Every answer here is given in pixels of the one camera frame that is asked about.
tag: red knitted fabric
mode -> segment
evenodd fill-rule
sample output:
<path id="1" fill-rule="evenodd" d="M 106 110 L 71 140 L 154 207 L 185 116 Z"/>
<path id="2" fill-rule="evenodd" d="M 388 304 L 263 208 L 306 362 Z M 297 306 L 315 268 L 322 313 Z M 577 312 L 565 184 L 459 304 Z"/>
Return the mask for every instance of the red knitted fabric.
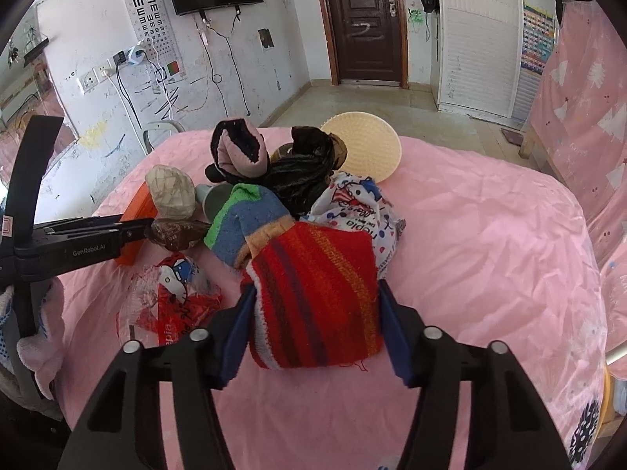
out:
<path id="1" fill-rule="evenodd" d="M 269 369 L 349 364 L 382 346 L 372 239 L 297 222 L 246 268 L 257 288 L 250 350 Z"/>

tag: tile floor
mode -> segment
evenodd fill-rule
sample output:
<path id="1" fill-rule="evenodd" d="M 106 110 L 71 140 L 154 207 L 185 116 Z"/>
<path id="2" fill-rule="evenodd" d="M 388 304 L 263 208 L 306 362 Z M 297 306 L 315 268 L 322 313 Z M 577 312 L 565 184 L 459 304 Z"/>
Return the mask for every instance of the tile floor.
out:
<path id="1" fill-rule="evenodd" d="M 533 158 L 518 157 L 518 146 L 507 143 L 500 126 L 441 112 L 428 92 L 381 86 L 314 86 L 275 122 L 276 127 L 320 127 L 346 111 L 367 111 L 386 120 L 401 136 L 418 137 L 434 145 L 473 150 L 537 170 Z"/>

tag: bolt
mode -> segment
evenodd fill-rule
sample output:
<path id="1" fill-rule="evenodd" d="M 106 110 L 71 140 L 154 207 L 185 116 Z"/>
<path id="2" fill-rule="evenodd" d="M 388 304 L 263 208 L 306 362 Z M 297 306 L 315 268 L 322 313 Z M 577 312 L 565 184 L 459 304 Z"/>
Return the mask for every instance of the bolt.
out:
<path id="1" fill-rule="evenodd" d="M 503 341 L 494 341 L 490 348 L 499 355 L 504 355 L 509 351 L 509 347 Z"/>
<path id="2" fill-rule="evenodd" d="M 427 339 L 438 340 L 442 337 L 442 331 L 438 327 L 427 327 L 424 329 L 424 337 Z"/>
<path id="3" fill-rule="evenodd" d="M 189 338 L 195 342 L 205 341 L 205 339 L 208 337 L 209 332 L 204 328 L 197 328 L 196 330 L 193 330 L 192 333 L 189 335 Z"/>
<path id="4" fill-rule="evenodd" d="M 128 343 L 126 343 L 122 347 L 122 350 L 124 350 L 124 353 L 135 353 L 141 347 L 142 345 L 139 341 L 133 340 L 133 341 L 129 341 Z"/>

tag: wooden bed leg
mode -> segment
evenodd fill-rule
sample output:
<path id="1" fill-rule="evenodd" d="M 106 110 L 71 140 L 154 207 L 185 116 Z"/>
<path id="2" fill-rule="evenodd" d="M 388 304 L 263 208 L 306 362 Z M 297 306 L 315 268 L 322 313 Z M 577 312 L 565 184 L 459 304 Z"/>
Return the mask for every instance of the wooden bed leg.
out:
<path id="1" fill-rule="evenodd" d="M 523 159 L 529 159 L 531 157 L 531 152 L 533 152 L 535 145 L 535 131 L 529 130 L 525 134 L 525 138 L 523 139 L 522 146 L 518 151 L 518 155 Z"/>

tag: wooden door frame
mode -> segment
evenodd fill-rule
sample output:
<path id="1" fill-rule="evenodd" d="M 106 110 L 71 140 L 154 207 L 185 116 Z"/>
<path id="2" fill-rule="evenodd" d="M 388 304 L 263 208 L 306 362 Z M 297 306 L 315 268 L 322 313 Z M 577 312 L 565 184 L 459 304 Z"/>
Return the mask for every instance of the wooden door frame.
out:
<path id="1" fill-rule="evenodd" d="M 400 24 L 400 87 L 408 89 L 408 38 L 407 38 L 407 8 L 405 0 L 396 0 L 396 8 L 399 12 Z M 322 23 L 324 25 L 324 35 L 327 39 L 328 62 L 331 66 L 331 84 L 338 86 L 340 84 L 337 48 L 335 47 L 335 35 L 333 33 L 333 22 L 331 20 L 331 9 L 328 0 L 320 0 L 320 9 L 322 12 Z"/>

